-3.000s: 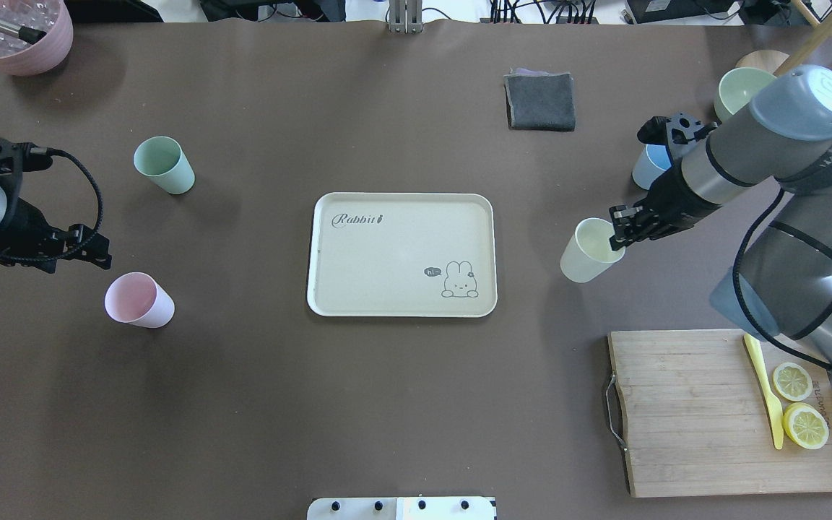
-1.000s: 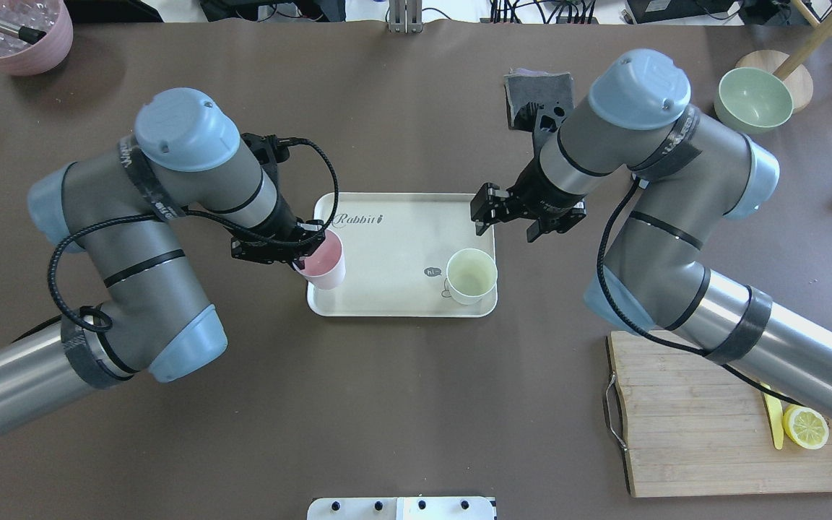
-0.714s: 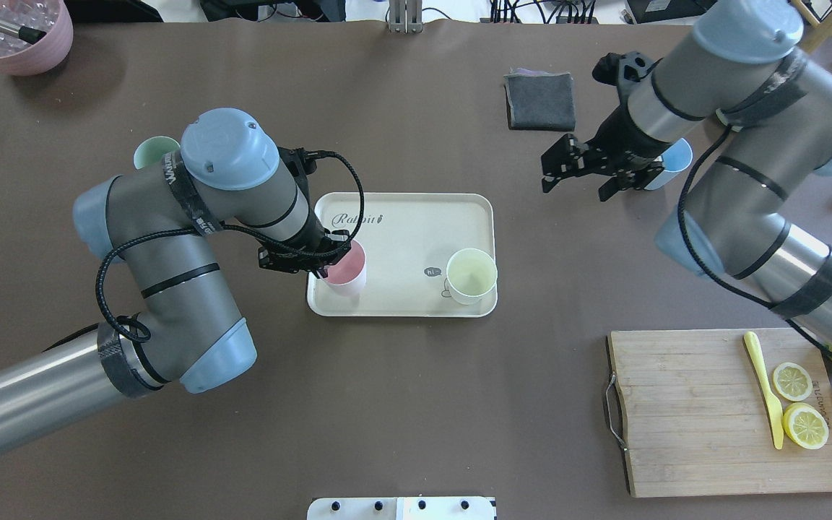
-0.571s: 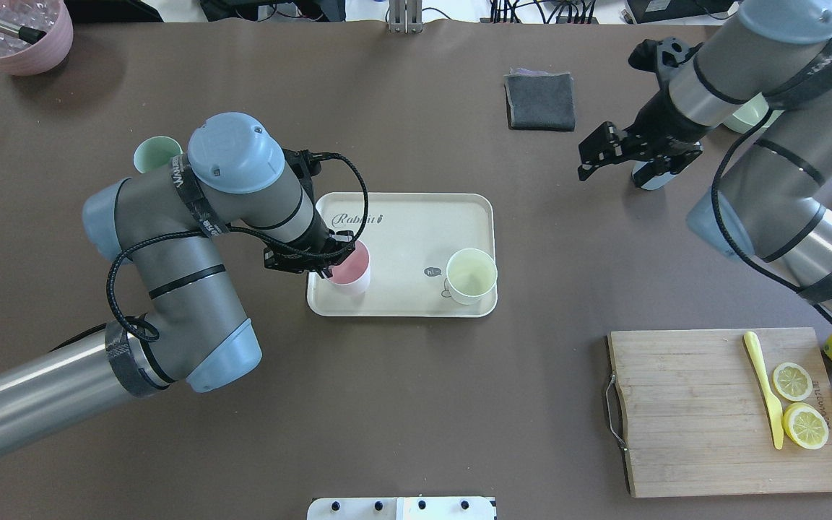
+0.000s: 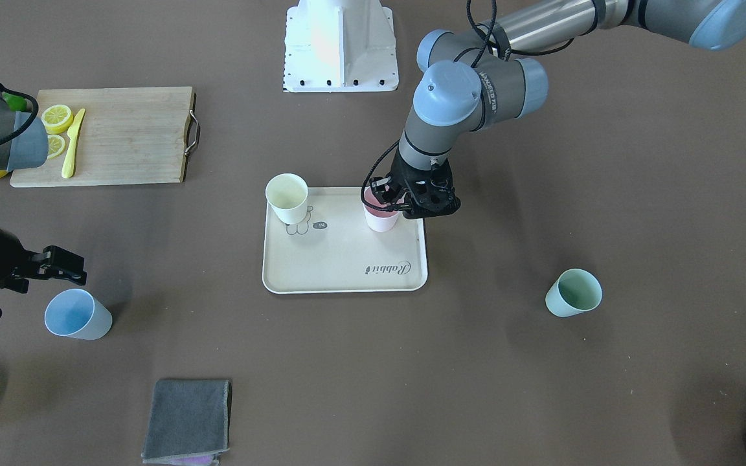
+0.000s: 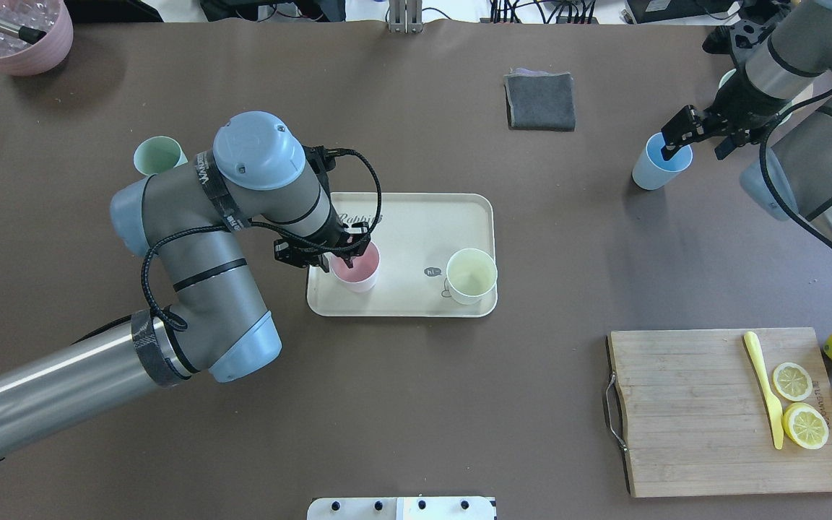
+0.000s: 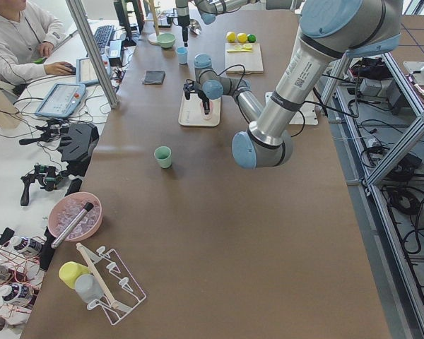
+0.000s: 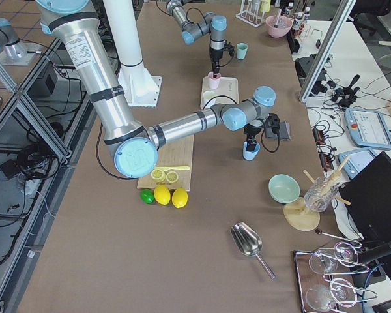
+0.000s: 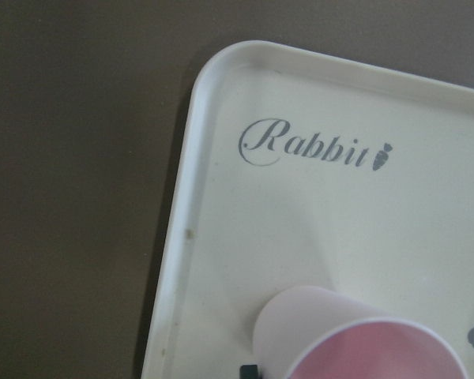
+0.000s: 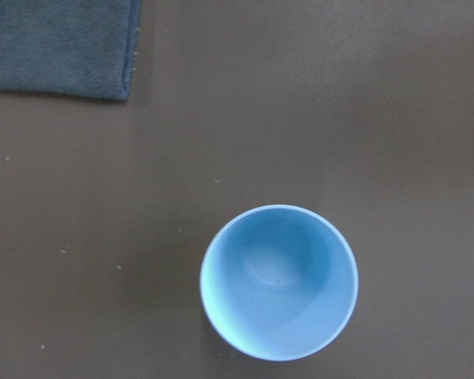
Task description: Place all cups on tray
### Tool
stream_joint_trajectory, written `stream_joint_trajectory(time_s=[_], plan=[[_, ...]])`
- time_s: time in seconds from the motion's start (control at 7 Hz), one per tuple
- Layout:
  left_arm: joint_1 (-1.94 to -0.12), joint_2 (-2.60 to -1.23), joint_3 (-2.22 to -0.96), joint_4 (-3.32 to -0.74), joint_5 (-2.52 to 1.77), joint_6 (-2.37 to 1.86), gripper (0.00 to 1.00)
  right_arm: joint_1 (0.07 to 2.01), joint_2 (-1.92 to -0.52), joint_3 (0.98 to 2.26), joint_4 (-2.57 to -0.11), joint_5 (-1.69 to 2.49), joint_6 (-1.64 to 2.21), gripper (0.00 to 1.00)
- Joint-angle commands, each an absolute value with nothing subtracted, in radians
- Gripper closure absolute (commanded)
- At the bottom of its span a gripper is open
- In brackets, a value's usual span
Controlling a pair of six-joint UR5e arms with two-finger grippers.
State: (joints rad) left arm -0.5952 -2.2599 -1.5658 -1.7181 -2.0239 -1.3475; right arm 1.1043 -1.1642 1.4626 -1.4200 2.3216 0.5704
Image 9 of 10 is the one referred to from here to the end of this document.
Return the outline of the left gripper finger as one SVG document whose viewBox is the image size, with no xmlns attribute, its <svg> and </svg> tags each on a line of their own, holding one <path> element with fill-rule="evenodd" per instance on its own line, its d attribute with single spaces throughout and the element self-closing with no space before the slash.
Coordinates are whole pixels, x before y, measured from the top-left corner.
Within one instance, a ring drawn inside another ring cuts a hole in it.
<svg viewBox="0 0 474 379">
<path fill-rule="evenodd" d="M 258 379 L 259 368 L 256 358 L 249 354 L 245 360 L 239 364 L 239 379 Z"/>
</svg>

